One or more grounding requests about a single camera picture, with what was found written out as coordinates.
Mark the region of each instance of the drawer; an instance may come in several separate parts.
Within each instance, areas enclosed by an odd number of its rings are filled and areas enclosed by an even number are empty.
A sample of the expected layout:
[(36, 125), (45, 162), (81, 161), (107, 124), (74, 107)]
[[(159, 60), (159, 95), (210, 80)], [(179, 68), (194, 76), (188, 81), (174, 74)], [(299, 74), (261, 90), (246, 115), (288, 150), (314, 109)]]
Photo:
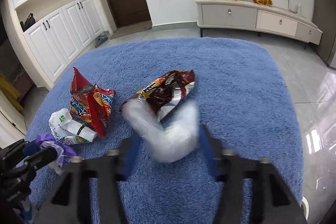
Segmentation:
[(257, 9), (234, 5), (203, 4), (203, 25), (255, 28)]
[(297, 21), (265, 11), (260, 11), (259, 15), (259, 29), (295, 36)]
[(320, 44), (322, 32), (306, 24), (298, 22), (295, 37), (306, 42)]

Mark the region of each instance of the metal screw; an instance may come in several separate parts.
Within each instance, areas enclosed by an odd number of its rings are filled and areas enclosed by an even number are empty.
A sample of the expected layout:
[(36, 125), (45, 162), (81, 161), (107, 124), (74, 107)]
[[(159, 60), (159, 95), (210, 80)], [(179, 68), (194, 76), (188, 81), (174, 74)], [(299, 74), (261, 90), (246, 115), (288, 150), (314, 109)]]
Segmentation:
[(83, 161), (83, 158), (81, 156), (72, 156), (70, 158), (70, 162), (72, 163), (80, 163)]
[(259, 158), (260, 163), (262, 164), (269, 164), (269, 159), (268, 157), (260, 157)]
[(117, 155), (119, 155), (119, 150), (118, 149), (111, 149), (106, 154), (106, 156), (117, 156)]
[(234, 156), (236, 153), (232, 149), (223, 149), (222, 154), (225, 156)]

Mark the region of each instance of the brown snack bag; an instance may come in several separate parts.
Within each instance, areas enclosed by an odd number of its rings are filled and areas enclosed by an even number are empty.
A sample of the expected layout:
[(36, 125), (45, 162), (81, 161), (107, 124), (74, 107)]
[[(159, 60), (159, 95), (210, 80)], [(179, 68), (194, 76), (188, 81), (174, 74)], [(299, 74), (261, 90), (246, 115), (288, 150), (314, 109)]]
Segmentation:
[(119, 111), (122, 113), (123, 105), (128, 100), (138, 98), (140, 102), (147, 101), (160, 121), (189, 94), (194, 84), (195, 74), (193, 70), (171, 70), (124, 101)]

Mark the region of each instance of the baseboard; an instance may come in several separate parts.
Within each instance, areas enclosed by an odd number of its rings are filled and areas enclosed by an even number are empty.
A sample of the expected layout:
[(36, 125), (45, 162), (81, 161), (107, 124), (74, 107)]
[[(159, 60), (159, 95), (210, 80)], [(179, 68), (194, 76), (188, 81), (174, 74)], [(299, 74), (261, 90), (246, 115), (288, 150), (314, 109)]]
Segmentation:
[(174, 29), (189, 29), (189, 28), (198, 28), (197, 22), (176, 22), (176, 23), (168, 23), (152, 26), (152, 30), (154, 32), (174, 30)]

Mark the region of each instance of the black handbag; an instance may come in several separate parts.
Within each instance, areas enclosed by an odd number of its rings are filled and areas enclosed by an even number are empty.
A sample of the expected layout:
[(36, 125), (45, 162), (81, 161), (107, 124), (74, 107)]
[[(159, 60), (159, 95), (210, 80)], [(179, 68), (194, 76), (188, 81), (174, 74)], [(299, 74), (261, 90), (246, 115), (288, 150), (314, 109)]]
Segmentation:
[(26, 31), (29, 27), (33, 26), (36, 23), (33, 14), (30, 13), (28, 18), (25, 21), (25, 25), (24, 25), (24, 31)]

